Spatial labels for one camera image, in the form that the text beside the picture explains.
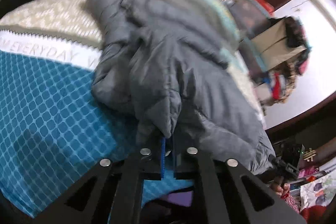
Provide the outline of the person's right hand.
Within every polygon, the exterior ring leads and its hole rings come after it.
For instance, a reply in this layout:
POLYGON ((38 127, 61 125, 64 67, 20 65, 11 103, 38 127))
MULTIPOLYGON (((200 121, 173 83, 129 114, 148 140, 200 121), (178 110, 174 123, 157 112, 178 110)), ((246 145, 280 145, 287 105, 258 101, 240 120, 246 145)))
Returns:
POLYGON ((290 184, 288 182, 285 182, 283 177, 276 177, 272 184, 270 185, 270 188, 282 199, 285 199, 290 190, 290 184))

